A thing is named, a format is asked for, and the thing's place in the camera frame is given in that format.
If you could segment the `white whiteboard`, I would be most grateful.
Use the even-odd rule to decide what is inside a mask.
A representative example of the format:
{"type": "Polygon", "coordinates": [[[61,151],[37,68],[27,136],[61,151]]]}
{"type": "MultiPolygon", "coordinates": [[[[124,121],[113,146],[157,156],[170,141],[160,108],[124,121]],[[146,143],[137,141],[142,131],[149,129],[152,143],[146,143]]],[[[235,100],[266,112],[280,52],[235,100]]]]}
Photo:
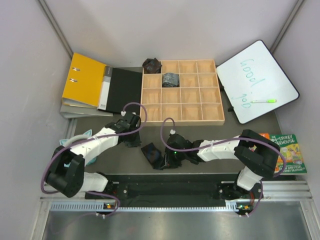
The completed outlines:
{"type": "Polygon", "coordinates": [[[300,93],[262,40],[253,42],[216,68],[240,124],[297,100],[300,93]],[[276,103],[251,103],[276,99],[276,103]]]}

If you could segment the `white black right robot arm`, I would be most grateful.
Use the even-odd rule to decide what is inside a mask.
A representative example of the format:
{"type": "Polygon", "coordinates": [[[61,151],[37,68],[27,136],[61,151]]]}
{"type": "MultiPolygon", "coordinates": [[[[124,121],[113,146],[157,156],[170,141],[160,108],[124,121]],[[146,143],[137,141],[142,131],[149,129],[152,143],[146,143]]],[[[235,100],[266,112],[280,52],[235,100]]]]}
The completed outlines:
{"type": "Polygon", "coordinates": [[[240,161],[244,169],[239,172],[233,185],[233,192],[239,198],[249,195],[262,178],[272,178],[278,157],[281,156],[279,145],[249,129],[234,138],[194,142],[171,130],[164,145],[176,159],[189,160],[194,164],[225,159],[240,161]]]}

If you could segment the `teal cat ear headphones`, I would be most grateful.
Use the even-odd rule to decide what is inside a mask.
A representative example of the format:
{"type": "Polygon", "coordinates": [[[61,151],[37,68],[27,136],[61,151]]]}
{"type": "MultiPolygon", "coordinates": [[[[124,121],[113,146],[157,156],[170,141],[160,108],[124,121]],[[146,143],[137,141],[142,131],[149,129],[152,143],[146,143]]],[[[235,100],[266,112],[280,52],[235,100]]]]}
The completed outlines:
{"type": "MultiPolygon", "coordinates": [[[[93,131],[92,131],[92,129],[90,129],[90,130],[87,130],[87,131],[86,131],[85,133],[83,133],[83,134],[75,135],[75,136],[73,136],[73,137],[71,137],[71,138],[69,138],[69,139],[61,139],[61,140],[59,141],[59,143],[60,143],[61,146],[66,147],[66,146],[69,146],[69,145],[71,145],[72,143],[75,143],[75,142],[77,142],[77,141],[85,140],[85,139],[90,138],[90,137],[92,136],[92,133],[93,133],[93,131]]],[[[91,164],[95,163],[96,160],[97,160],[97,157],[93,158],[91,161],[89,161],[88,163],[86,163],[85,166],[91,165],[91,164]]],[[[64,167],[67,167],[67,168],[68,168],[69,166],[70,166],[70,163],[68,163],[68,164],[65,163],[65,164],[64,164],[64,167]]]]}

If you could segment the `rolled grey tie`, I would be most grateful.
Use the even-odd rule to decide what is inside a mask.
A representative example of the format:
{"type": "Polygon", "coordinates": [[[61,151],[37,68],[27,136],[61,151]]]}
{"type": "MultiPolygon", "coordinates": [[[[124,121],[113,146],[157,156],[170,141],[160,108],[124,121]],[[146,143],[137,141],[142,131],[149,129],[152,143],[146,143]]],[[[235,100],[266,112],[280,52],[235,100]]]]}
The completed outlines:
{"type": "Polygon", "coordinates": [[[162,77],[163,88],[177,88],[180,86],[180,76],[177,73],[168,72],[162,77]]]}

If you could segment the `orange treehouse book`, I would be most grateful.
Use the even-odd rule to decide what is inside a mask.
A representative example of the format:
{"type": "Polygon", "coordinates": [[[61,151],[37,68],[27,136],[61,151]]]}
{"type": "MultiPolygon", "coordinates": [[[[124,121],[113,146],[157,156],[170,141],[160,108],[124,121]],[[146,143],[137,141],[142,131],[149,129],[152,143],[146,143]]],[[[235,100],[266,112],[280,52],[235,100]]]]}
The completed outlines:
{"type": "Polygon", "coordinates": [[[270,135],[268,133],[259,133],[263,137],[263,142],[268,143],[270,141],[270,135]]]}

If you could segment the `black folder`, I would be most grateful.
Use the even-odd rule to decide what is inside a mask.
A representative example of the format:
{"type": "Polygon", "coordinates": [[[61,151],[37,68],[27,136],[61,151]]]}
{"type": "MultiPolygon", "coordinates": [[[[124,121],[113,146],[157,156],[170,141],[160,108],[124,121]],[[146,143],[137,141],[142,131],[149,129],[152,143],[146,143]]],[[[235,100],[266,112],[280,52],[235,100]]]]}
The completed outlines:
{"type": "Polygon", "coordinates": [[[119,114],[131,102],[141,101],[143,74],[137,71],[106,66],[97,110],[119,114]]]}

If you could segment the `green marker pen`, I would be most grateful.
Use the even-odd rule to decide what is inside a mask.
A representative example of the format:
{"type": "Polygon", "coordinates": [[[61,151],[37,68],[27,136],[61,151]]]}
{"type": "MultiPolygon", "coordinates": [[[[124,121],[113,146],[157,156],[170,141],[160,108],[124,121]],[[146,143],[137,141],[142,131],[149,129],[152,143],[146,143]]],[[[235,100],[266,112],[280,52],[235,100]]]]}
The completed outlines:
{"type": "Polygon", "coordinates": [[[273,103],[276,103],[276,102],[277,102],[276,99],[256,99],[256,100],[252,100],[251,101],[252,104],[262,104],[262,103],[273,104],[273,103]]]}

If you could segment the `grey folder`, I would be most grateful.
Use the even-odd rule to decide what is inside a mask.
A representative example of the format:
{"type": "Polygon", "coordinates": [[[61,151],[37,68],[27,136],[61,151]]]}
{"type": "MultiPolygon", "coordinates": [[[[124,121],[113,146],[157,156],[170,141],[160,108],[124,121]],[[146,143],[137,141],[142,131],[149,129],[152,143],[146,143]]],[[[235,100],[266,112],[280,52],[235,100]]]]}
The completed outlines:
{"type": "Polygon", "coordinates": [[[99,111],[94,108],[61,105],[60,114],[65,119],[83,118],[83,117],[113,117],[112,113],[99,111]]]}

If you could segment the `brown blue striped tie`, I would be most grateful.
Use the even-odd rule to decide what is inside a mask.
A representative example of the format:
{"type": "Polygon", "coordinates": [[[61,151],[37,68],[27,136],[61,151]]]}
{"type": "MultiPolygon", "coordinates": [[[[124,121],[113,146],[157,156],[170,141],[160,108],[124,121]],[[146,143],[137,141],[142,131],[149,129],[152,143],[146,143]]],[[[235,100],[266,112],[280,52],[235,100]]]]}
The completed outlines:
{"type": "Polygon", "coordinates": [[[151,142],[141,148],[144,157],[147,159],[149,164],[155,170],[164,169],[164,157],[162,152],[156,148],[156,146],[151,142]]]}

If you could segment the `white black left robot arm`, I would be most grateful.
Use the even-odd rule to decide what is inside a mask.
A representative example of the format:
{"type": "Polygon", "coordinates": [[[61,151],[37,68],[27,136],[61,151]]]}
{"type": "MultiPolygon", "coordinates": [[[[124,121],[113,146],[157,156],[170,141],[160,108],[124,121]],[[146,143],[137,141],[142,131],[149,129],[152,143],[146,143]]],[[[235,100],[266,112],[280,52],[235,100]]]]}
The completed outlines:
{"type": "Polygon", "coordinates": [[[108,123],[93,136],[57,147],[42,182],[68,198],[79,192],[97,192],[102,198],[109,198],[114,187],[107,177],[102,173],[85,172],[85,167],[101,153],[121,143],[136,144],[140,129],[141,118],[124,112],[117,122],[108,123]]]}

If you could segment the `green treehouse book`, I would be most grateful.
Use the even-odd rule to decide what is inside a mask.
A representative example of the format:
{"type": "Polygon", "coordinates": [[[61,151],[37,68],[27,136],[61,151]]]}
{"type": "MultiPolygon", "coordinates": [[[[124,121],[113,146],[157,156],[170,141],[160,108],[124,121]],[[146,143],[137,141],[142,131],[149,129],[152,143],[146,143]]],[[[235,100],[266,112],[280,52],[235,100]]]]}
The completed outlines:
{"type": "Polygon", "coordinates": [[[280,153],[286,160],[282,174],[306,174],[307,169],[295,134],[270,134],[270,140],[280,147],[280,153]]]}

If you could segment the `rolled dark brown tie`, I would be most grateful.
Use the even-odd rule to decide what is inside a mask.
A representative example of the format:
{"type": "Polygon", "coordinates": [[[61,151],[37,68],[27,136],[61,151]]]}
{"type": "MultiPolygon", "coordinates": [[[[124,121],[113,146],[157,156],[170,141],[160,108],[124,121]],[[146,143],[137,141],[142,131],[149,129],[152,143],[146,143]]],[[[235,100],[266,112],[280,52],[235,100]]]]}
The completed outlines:
{"type": "Polygon", "coordinates": [[[145,74],[160,74],[162,64],[159,60],[157,60],[157,58],[147,58],[143,62],[142,67],[145,74]]]}

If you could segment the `wooden compartment tray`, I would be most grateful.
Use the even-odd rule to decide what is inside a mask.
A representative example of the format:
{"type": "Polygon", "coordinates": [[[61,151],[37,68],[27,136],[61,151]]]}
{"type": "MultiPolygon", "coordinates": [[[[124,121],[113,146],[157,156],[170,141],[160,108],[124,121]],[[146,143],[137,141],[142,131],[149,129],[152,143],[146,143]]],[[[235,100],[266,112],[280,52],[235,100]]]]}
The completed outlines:
{"type": "Polygon", "coordinates": [[[162,60],[161,73],[142,72],[140,109],[147,126],[173,118],[178,126],[222,126],[225,114],[214,59],[162,60]],[[179,74],[179,87],[162,87],[166,73],[179,74]]]}

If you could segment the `dark grey table mat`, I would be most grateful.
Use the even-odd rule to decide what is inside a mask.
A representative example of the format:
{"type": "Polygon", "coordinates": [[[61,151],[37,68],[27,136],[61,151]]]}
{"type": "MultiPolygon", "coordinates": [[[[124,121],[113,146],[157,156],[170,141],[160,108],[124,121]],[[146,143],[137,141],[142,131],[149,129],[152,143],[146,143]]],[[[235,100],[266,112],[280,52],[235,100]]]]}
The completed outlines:
{"type": "MultiPolygon", "coordinates": [[[[225,113],[224,125],[213,126],[177,126],[176,132],[184,138],[195,140],[223,140],[241,134],[245,129],[257,133],[282,134],[275,112],[269,112],[249,123],[240,124],[232,112],[228,112],[228,99],[224,92],[221,94],[225,113]]],[[[74,135],[79,135],[92,129],[92,134],[99,132],[102,127],[110,122],[116,122],[119,115],[111,117],[82,117],[77,120],[74,135]]],[[[162,153],[165,146],[160,138],[160,126],[147,126],[140,131],[141,147],[154,143],[162,153]]],[[[198,165],[187,160],[182,166],[175,169],[155,170],[149,164],[141,151],[141,147],[126,147],[123,143],[112,147],[98,156],[96,162],[86,167],[90,173],[102,172],[106,175],[145,175],[145,174],[237,174],[244,165],[235,159],[218,159],[198,165]]]]}

